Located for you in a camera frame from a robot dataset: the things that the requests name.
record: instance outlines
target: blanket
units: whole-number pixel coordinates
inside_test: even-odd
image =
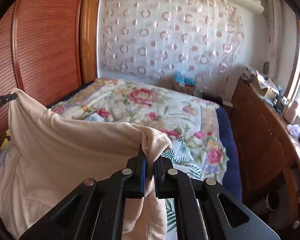
[[[147,158],[146,197],[127,200],[122,239],[164,239],[164,200],[155,198],[153,163],[171,141],[150,127],[66,119],[19,89],[9,106],[13,141],[0,168],[0,217],[18,239],[86,178],[102,180],[138,154]]]

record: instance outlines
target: pink bottle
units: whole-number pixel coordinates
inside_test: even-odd
[[[293,101],[292,105],[289,107],[289,109],[287,110],[286,114],[284,115],[285,120],[289,124],[293,124],[294,120],[296,119],[297,108],[298,108],[298,102],[297,101]]]

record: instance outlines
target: white wall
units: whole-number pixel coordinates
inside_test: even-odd
[[[270,36],[270,29],[267,27],[263,15],[253,14],[244,8],[239,8],[239,11],[243,22],[244,42],[238,57],[233,62],[225,99],[231,99],[244,65],[250,65],[253,68],[262,70]],[[98,76],[111,76],[122,79],[127,78],[124,74],[106,72],[102,68],[98,68]],[[154,84],[172,88],[171,82],[165,84],[163,81],[160,81],[159,83]]]
[[[281,7],[283,37],[278,57],[278,78],[275,82],[280,84],[282,88],[286,89],[290,79],[296,52],[297,21],[295,13],[283,0],[281,1]]]

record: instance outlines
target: bed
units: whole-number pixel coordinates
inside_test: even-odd
[[[225,110],[216,103],[172,90],[108,78],[71,93],[51,110],[87,122],[130,122],[165,133],[172,149],[162,153],[191,178],[213,177],[241,200],[237,149]],[[0,154],[0,166],[7,145]],[[176,239],[172,199],[166,200],[168,232]]]

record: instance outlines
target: wooden dresser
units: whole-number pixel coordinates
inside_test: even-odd
[[[287,122],[239,80],[230,115],[239,153],[243,202],[249,207],[268,190],[286,183],[291,223],[300,219],[300,190],[292,169],[300,174],[300,143]]]

